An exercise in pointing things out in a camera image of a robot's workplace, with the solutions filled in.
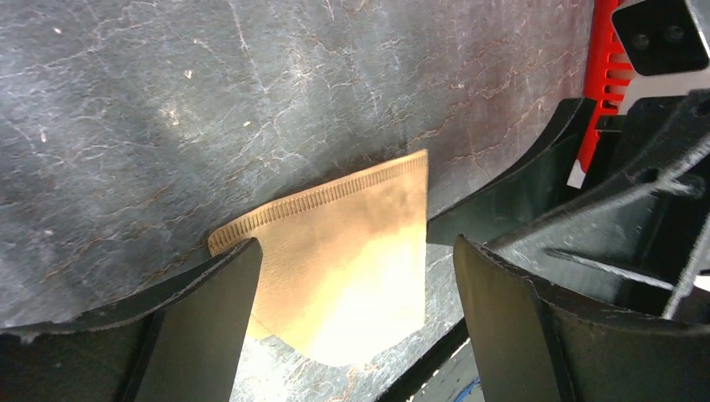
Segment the brown paper coffee filter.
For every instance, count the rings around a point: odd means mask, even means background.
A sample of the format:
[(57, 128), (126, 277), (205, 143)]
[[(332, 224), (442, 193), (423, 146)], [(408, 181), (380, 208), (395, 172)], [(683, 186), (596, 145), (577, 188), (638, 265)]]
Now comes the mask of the brown paper coffee filter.
[(361, 363), (425, 323), (425, 150), (277, 199), (216, 229), (218, 255), (259, 241), (251, 338), (329, 366)]

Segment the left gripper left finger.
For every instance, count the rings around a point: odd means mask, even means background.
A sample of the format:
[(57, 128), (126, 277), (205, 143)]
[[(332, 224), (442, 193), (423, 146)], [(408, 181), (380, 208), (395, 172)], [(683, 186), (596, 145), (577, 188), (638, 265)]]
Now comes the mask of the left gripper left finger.
[(2, 330), (2, 400), (229, 400), (262, 256), (243, 240), (73, 321)]

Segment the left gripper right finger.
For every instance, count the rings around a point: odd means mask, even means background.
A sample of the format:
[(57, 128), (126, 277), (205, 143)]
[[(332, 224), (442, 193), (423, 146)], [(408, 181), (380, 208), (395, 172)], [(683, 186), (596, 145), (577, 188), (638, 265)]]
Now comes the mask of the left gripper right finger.
[(486, 400), (708, 400), (707, 325), (597, 301), (463, 236), (453, 261)]

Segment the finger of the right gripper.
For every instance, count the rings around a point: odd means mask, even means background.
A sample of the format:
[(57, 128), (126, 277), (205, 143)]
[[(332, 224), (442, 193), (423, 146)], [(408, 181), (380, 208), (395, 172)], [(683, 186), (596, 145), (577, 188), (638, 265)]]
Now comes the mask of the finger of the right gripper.
[(582, 193), (489, 247), (569, 290), (680, 320), (709, 267), (709, 92), (641, 98), (598, 127)]
[(567, 181), (595, 107), (589, 98), (561, 100), (538, 139), (515, 163), (428, 222), (426, 242), (452, 246), (463, 235), (486, 243), (569, 200)]

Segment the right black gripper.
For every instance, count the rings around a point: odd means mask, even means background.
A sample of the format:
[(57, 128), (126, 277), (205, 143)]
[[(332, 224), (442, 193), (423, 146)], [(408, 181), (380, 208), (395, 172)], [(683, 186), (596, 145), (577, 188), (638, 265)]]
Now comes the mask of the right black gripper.
[(709, 1), (626, 1), (611, 22), (639, 75), (674, 75), (709, 67)]

